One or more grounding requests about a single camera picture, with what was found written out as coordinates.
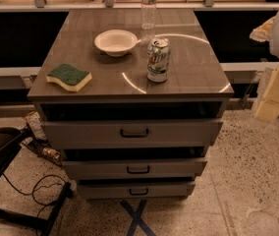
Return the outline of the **blue tape cross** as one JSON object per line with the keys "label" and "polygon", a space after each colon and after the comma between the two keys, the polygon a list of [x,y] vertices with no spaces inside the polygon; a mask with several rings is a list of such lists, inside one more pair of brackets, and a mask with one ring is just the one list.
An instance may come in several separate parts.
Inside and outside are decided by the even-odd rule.
{"label": "blue tape cross", "polygon": [[127,232],[127,236],[135,236],[138,227],[143,231],[145,236],[156,236],[156,234],[152,231],[152,229],[146,224],[146,222],[141,217],[146,206],[146,200],[140,200],[139,205],[136,209],[133,209],[126,200],[122,200],[120,202],[120,205],[132,218],[130,227]]}

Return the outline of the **green yellow sponge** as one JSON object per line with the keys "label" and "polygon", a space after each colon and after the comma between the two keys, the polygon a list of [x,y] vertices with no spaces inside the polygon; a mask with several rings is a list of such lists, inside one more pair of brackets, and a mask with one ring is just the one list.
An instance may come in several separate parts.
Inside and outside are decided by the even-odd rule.
{"label": "green yellow sponge", "polygon": [[92,79],[88,71],[82,71],[70,64],[60,64],[46,75],[48,83],[57,84],[70,92],[78,92]]}

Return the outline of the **7up soda can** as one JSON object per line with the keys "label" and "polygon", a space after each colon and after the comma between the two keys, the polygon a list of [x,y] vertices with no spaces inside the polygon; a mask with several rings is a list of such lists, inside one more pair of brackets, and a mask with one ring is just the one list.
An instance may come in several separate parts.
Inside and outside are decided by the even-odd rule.
{"label": "7up soda can", "polygon": [[166,37],[155,37],[147,46],[147,77],[156,83],[168,79],[171,44]]}

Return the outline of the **drawer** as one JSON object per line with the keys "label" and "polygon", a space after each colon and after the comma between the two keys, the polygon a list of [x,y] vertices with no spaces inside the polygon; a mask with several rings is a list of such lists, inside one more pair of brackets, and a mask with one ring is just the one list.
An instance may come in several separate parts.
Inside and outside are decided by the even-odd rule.
{"label": "drawer", "polygon": [[214,144],[220,119],[45,122],[54,148],[179,148]]}
{"label": "drawer", "polygon": [[195,182],[155,182],[130,184],[78,185],[78,194],[88,200],[187,197]]}
{"label": "drawer", "polygon": [[64,161],[72,180],[181,178],[200,176],[205,158]]}

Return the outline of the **middle drawer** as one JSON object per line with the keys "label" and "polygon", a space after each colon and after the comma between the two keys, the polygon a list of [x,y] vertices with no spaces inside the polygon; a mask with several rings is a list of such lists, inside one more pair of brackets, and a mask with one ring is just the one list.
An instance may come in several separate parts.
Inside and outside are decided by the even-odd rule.
{"label": "middle drawer", "polygon": [[72,180],[181,178],[200,176],[205,158],[64,161]]}

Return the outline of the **dark snack packet on floor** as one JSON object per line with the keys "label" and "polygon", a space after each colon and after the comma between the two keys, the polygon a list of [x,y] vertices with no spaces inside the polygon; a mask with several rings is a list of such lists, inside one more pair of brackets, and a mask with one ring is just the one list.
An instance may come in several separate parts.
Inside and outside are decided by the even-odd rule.
{"label": "dark snack packet on floor", "polygon": [[33,138],[26,138],[22,144],[37,156],[42,157],[58,166],[62,165],[61,153],[47,144],[43,144]]}

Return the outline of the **bottom drawer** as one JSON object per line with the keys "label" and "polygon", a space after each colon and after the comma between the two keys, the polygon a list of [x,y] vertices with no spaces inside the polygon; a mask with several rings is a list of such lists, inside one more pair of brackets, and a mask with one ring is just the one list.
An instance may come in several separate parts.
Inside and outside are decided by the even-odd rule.
{"label": "bottom drawer", "polygon": [[187,197],[195,182],[155,182],[130,184],[78,185],[78,194],[88,200]]}

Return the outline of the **top drawer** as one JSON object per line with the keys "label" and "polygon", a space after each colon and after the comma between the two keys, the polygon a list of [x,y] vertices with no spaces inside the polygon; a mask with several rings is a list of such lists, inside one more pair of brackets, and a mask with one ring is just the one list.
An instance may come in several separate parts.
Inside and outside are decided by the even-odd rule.
{"label": "top drawer", "polygon": [[214,144],[220,119],[45,122],[54,148],[179,148]]}

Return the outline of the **snack bag on floor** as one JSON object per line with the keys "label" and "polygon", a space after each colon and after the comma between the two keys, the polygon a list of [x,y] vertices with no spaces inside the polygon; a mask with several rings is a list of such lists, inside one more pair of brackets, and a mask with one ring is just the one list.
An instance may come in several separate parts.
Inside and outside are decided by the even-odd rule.
{"label": "snack bag on floor", "polygon": [[24,117],[24,120],[38,140],[47,140],[46,135],[41,127],[41,118],[36,111],[32,111],[31,113],[29,113],[27,116]]}

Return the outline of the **clear plastic water bottle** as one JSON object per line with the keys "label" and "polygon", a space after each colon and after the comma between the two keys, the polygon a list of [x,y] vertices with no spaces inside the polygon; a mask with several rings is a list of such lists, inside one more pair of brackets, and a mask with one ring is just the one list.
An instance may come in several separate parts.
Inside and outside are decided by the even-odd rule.
{"label": "clear plastic water bottle", "polygon": [[141,0],[141,27],[152,30],[155,26],[156,0]]}

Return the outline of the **grey drawer cabinet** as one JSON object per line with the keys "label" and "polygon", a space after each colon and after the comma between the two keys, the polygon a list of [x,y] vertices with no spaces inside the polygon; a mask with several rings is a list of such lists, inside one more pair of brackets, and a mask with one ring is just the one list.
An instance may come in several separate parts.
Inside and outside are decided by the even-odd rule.
{"label": "grey drawer cabinet", "polygon": [[[157,12],[156,31],[170,40],[172,48],[169,78],[163,83],[152,82],[147,77],[145,45],[138,44],[129,54],[117,58],[95,46],[95,38],[111,29],[140,33],[140,11],[94,9],[69,12],[28,93],[43,124],[61,121],[221,120],[233,89],[192,10],[160,9]],[[90,72],[91,81],[78,92],[48,83],[46,75],[60,64]],[[59,150],[64,162],[205,158],[209,147]],[[190,182],[195,178],[74,181],[78,185],[99,185]]]}

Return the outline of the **white bowl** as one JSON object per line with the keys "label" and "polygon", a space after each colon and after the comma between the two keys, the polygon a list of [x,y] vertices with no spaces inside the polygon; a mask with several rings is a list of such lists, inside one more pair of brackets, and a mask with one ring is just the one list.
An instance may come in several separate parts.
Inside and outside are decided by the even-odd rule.
{"label": "white bowl", "polygon": [[138,43],[138,38],[127,30],[112,29],[99,34],[95,46],[111,57],[122,57]]}

